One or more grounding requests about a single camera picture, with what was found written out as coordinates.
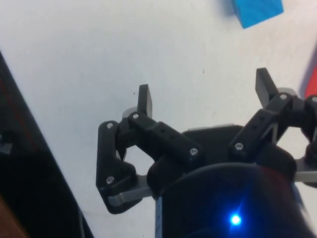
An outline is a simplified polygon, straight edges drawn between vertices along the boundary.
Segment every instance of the blue led light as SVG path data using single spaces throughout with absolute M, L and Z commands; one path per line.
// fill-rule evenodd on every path
M 231 224 L 238 226 L 241 224 L 241 217 L 239 215 L 233 215 L 230 219 Z

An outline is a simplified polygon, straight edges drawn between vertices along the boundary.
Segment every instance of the blue cube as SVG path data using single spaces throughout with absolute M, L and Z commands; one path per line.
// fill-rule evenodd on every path
M 232 0 L 234 11 L 243 28 L 283 13 L 282 0 Z

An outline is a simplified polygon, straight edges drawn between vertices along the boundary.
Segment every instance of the screw head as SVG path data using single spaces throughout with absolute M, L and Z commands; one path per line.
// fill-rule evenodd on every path
M 234 145 L 234 148 L 236 148 L 236 150 L 243 150 L 244 145 L 242 143 L 237 143 Z
M 111 184 L 111 183 L 113 183 L 113 181 L 114 181 L 114 177 L 113 176 L 109 176 L 106 179 L 107 184 Z
M 110 129 L 111 127 L 113 127 L 113 123 L 110 122 L 107 124 L 107 128 Z
M 196 148 L 191 148 L 189 151 L 190 155 L 195 156 L 198 154 L 198 149 Z
M 281 94 L 279 96 L 279 98 L 282 99 L 282 100 L 285 100 L 285 99 L 287 99 L 287 95 L 286 94 Z

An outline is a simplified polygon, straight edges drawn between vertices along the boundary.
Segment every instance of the red object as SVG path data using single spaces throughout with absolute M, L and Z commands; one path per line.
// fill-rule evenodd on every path
M 311 79 L 309 80 L 309 83 L 307 85 L 305 98 L 314 94 L 317 94 L 317 66 L 315 67 Z

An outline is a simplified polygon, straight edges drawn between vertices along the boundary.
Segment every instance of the white surface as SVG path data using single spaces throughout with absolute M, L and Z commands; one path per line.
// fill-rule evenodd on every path
M 229 0 L 0 0 L 0 50 L 96 238 L 154 236 L 154 203 L 110 215 L 95 188 L 97 128 L 150 85 L 153 117 L 179 131 L 245 124 L 255 72 L 299 91 L 317 43 L 317 1 L 243 30 Z M 300 157 L 305 140 L 281 144 Z M 151 160 L 128 160 L 144 174 Z M 300 186 L 313 223 L 317 192 Z

